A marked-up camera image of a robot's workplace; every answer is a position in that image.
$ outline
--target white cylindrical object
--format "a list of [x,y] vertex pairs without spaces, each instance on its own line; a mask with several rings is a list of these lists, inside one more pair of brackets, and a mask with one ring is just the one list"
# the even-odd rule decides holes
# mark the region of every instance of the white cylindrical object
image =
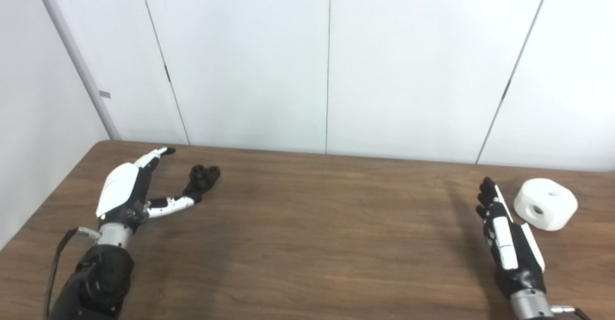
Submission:
[[525,181],[515,198],[515,211],[536,228],[554,232],[575,214],[578,203],[569,189],[547,178]]

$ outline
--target black cable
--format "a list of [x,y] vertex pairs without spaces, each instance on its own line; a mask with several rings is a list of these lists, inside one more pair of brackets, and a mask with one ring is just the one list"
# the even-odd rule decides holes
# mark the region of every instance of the black cable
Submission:
[[42,309],[42,318],[46,320],[49,315],[49,302],[51,301],[51,291],[53,289],[53,280],[55,279],[55,272],[58,270],[58,261],[60,260],[60,254],[68,241],[75,235],[78,228],[70,229],[66,232],[60,243],[58,243],[58,247],[55,249],[55,255],[53,256],[53,261],[51,263],[51,272],[49,273],[49,282],[47,284],[47,292],[45,293],[45,303]]
[[586,313],[583,313],[581,309],[575,308],[575,315],[581,318],[582,320],[591,320]]

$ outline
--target wooden table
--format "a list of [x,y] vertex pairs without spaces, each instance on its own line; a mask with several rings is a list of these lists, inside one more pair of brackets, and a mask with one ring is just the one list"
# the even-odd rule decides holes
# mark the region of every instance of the wooden table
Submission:
[[[0,252],[0,318],[40,318],[59,239],[95,228],[106,175],[158,147],[92,148]],[[510,204],[534,177],[575,193],[563,230],[534,230],[549,300],[615,314],[614,174],[177,146],[149,195],[178,195],[194,164],[222,176],[202,203],[133,237],[121,320],[512,320],[474,212],[486,175]],[[90,245],[64,250],[54,296]]]

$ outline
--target white wall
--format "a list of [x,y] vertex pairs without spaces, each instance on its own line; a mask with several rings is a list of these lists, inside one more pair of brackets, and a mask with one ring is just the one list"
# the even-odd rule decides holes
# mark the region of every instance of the white wall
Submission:
[[148,0],[191,143],[324,153],[329,0]]
[[187,143],[145,0],[46,1],[112,137]]
[[0,248],[108,138],[42,0],[0,0]]
[[474,163],[540,0],[332,0],[327,152]]
[[615,171],[615,0],[545,0],[481,164]]

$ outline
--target robotic arm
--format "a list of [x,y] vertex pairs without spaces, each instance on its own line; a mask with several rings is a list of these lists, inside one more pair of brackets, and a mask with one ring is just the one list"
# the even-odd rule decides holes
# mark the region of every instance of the robotic arm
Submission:
[[529,224],[516,224],[495,182],[486,177],[480,185],[483,234],[496,263],[495,279],[500,291],[512,304],[519,320],[555,320],[554,314],[575,313],[590,320],[580,309],[553,306],[547,301],[542,273],[544,259]]
[[[134,267],[126,250],[132,235],[149,218],[169,215],[200,202],[220,176],[218,167],[206,169],[196,165],[182,196],[147,200],[153,171],[163,156],[173,153],[173,148],[155,149],[134,163],[119,165],[107,176],[96,210],[98,231],[75,228],[60,242],[53,260],[44,319],[117,320]],[[87,235],[95,240],[95,245],[81,258],[48,313],[59,254],[74,234]]]

